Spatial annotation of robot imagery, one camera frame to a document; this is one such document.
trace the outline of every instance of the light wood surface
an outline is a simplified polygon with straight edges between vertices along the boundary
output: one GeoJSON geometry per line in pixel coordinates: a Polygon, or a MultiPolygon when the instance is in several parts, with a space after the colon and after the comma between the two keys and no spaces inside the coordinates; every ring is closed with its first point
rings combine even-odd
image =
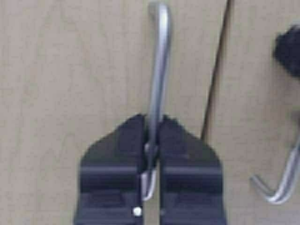
{"type": "MultiPolygon", "coordinates": [[[[166,112],[199,135],[225,0],[169,3],[166,112]]],[[[81,155],[147,111],[153,35],[147,1],[0,1],[1,224],[72,223],[81,155]]]]}
{"type": "Polygon", "coordinates": [[[277,34],[299,20],[299,8],[298,0],[233,1],[207,133],[223,160],[230,225],[299,224],[299,186],[273,206],[248,180],[258,173],[276,188],[299,133],[300,82],[272,58],[277,34]]]}

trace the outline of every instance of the metal hook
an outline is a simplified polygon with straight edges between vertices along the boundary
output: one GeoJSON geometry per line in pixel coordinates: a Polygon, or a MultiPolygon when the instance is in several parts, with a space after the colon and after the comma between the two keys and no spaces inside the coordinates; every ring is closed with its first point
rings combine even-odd
{"type": "Polygon", "coordinates": [[[166,74],[171,47],[171,16],[168,6],[161,2],[149,3],[149,14],[154,20],[156,29],[156,46],[153,64],[153,78],[150,106],[148,112],[148,142],[145,151],[148,157],[148,168],[142,174],[142,195],[146,201],[153,196],[156,181],[154,158],[157,152],[158,126],[163,119],[166,74]]]}
{"type": "Polygon", "coordinates": [[[282,204],[292,195],[300,176],[300,136],[295,147],[291,150],[286,162],[285,171],[282,175],[281,182],[277,191],[270,189],[265,182],[255,175],[250,178],[251,183],[269,203],[282,204]]]}

